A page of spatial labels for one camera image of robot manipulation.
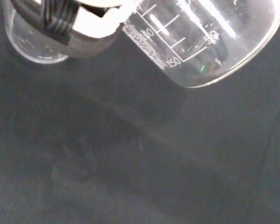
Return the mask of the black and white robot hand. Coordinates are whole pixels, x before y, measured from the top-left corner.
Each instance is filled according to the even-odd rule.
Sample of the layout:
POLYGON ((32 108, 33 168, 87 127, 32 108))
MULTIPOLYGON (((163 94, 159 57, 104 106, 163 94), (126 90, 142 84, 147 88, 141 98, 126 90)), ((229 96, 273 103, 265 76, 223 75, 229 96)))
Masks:
POLYGON ((11 7, 38 33, 63 45, 74 34, 113 35, 136 8, 135 0, 11 0, 11 7))

